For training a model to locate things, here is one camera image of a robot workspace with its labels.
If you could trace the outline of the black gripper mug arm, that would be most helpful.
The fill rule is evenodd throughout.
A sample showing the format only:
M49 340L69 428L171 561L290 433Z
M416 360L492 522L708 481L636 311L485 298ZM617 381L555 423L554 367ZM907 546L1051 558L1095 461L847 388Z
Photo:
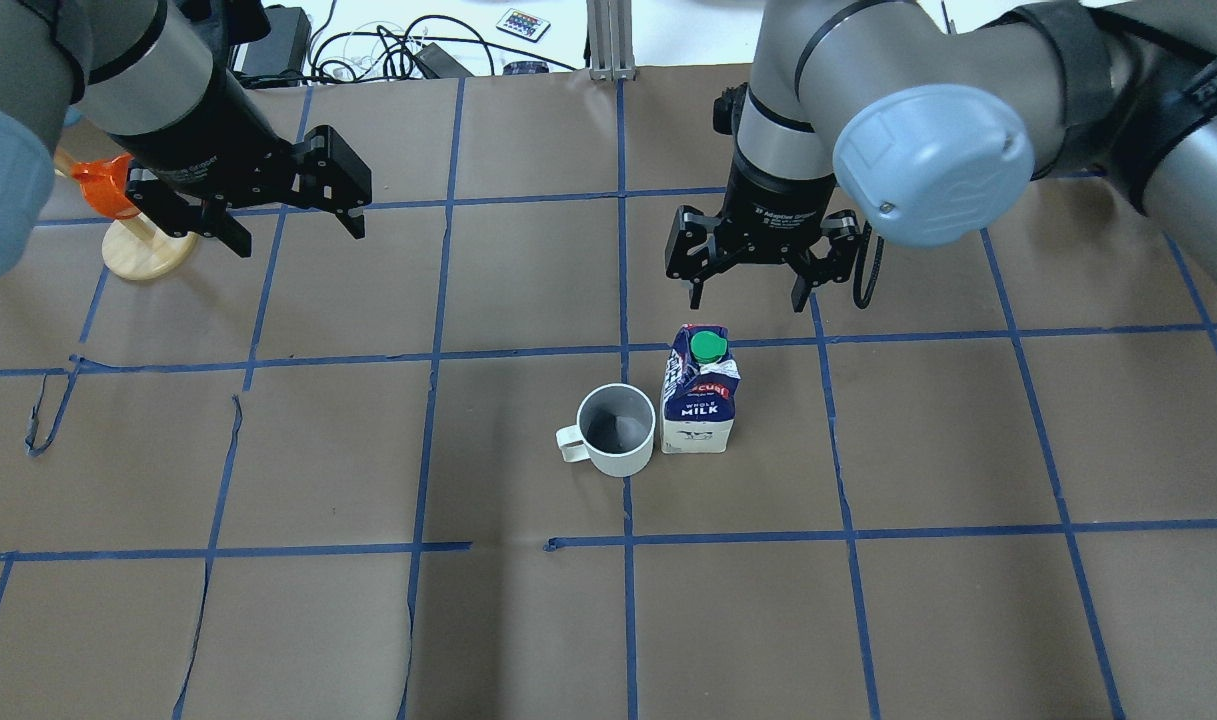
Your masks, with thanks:
M204 95L150 131L125 133L125 197L172 237L200 234L251 258L252 234L228 208L285 202L329 210L352 238L366 237L372 171L333 126L293 146L243 95Z

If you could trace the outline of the black gripper milk arm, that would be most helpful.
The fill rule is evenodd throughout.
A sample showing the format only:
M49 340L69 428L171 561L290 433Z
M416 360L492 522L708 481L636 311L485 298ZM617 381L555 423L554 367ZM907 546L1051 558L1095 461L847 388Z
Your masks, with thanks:
M666 275L688 286L699 310L703 286L733 265L787 264L796 275L791 306L803 313L813 291L845 283L856 268L860 224L854 210L826 216L836 179L781 179L731 170L720 210L675 210L666 244Z

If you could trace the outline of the grey robot arm near milk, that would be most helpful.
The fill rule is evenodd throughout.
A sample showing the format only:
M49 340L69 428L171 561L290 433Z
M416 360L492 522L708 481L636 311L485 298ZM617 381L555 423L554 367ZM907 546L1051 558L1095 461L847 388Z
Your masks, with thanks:
M720 210L675 210L691 306L741 264L786 265L795 311L854 277L873 234L933 247L1030 182L1098 168L1217 282L1217 1L1033 2L948 35L914 1L768 1Z

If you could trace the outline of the grey robot arm near mug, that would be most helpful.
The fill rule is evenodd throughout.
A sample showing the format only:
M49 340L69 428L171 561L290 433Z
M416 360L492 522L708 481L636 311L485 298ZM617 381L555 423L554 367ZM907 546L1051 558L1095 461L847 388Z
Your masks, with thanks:
M232 210L329 210L366 234L372 173L333 126L280 137L230 68L269 35L260 1L0 1L0 277L55 181L68 109L128 154L120 196L161 232L248 258Z

